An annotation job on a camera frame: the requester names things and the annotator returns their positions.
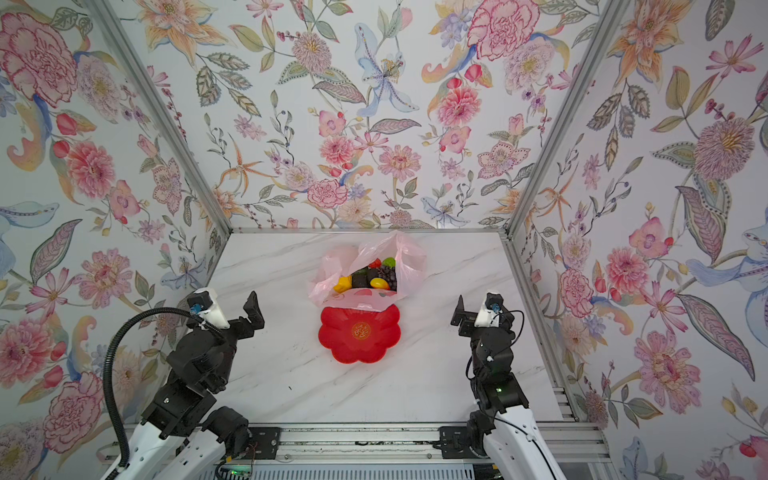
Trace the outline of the pink plastic bag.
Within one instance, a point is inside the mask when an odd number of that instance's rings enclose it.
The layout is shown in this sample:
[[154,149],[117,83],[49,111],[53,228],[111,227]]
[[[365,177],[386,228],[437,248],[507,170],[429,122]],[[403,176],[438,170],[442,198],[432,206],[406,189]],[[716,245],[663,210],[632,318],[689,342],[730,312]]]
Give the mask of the pink plastic bag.
[[[378,278],[377,269],[368,267],[376,259],[396,260],[397,290],[371,288],[351,289],[342,294],[334,286],[342,276],[350,276],[368,268],[369,283]],[[383,239],[363,244],[345,244],[329,250],[320,260],[316,275],[308,288],[309,300],[320,308],[332,307],[381,312],[413,295],[426,278],[427,253],[412,237],[394,232]]]

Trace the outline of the dark avocado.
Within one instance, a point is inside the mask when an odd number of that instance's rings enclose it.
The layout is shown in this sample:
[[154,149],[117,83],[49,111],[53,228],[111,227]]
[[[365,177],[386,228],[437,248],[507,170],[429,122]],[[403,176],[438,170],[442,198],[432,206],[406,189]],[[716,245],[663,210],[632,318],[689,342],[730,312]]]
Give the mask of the dark avocado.
[[368,288],[368,268],[358,270],[351,275],[351,287],[353,289]]

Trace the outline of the yellow lemon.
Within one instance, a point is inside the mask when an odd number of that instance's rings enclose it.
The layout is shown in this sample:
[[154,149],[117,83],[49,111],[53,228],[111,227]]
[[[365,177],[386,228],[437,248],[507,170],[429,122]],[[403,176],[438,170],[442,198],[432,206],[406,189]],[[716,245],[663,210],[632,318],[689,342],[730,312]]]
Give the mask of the yellow lemon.
[[337,294],[342,294],[353,288],[352,278],[350,276],[342,276],[339,278],[337,284],[334,286],[334,291]]

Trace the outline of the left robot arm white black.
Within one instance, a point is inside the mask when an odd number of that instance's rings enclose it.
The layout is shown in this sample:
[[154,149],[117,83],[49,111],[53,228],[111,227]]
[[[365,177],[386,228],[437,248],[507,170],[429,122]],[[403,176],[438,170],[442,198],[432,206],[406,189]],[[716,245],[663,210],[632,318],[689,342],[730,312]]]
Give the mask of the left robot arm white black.
[[[188,479],[213,461],[225,463],[241,455],[253,443],[248,420],[215,403],[229,383],[239,341],[265,326],[258,296],[250,292],[243,315],[234,319],[226,317],[210,288],[194,291],[186,302],[184,309],[156,307],[138,313],[120,326],[107,347],[103,395],[119,447],[108,479]],[[185,319],[188,331],[167,356],[166,382],[128,434],[115,394],[117,351],[134,326],[161,315]]]

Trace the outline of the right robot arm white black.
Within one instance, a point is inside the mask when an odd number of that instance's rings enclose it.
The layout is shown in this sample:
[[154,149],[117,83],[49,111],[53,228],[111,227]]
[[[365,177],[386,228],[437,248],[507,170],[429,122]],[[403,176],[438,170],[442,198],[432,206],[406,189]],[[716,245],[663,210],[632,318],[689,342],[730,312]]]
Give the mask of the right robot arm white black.
[[487,293],[477,312],[458,299],[451,324],[469,339],[465,376],[477,409],[463,427],[439,429],[442,456],[488,459],[503,479],[563,479],[512,371],[516,322],[525,322],[524,312],[508,309],[498,293]]

